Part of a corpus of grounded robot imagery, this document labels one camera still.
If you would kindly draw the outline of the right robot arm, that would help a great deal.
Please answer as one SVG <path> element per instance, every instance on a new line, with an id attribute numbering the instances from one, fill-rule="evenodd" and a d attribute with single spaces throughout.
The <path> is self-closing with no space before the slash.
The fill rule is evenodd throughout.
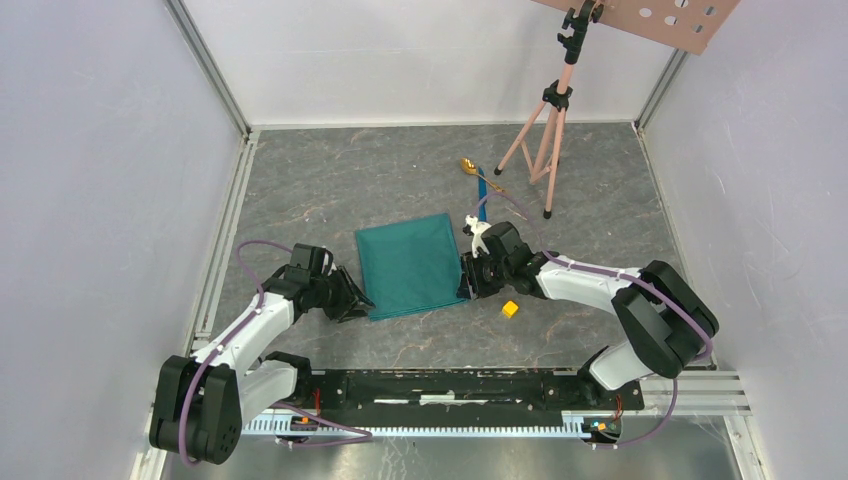
<path id="1" fill-rule="evenodd" d="M 461 256 L 460 298 L 486 298 L 506 286 L 517 293 L 569 301 L 615 316 L 625 341 L 593 355 L 577 373 L 580 400 L 602 408 L 628 383 L 659 375 L 674 379 L 712 351 L 714 314 L 668 263 L 614 269 L 533 251 L 510 222 L 465 220 L 470 251 Z"/>

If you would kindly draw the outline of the teal cloth napkin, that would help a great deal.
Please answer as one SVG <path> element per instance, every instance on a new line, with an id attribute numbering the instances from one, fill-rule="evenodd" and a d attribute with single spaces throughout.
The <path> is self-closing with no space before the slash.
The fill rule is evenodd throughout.
<path id="1" fill-rule="evenodd" d="M 462 269 L 450 216 L 419 217 L 355 232 L 372 321 L 461 304 Z"/>

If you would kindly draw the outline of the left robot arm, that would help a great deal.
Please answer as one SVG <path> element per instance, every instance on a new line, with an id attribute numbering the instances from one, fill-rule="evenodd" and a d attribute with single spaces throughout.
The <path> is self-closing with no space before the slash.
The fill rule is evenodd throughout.
<path id="1" fill-rule="evenodd" d="M 367 316 L 375 305 L 328 249 L 296 244 L 288 252 L 289 261 L 266 280 L 245 271 L 256 293 L 216 339 L 163 363 L 148 433 L 152 447 L 190 466 L 219 465 L 232 455 L 245 424 L 264 410 L 314 401 L 309 359 L 266 347 L 313 309 L 345 322 Z"/>

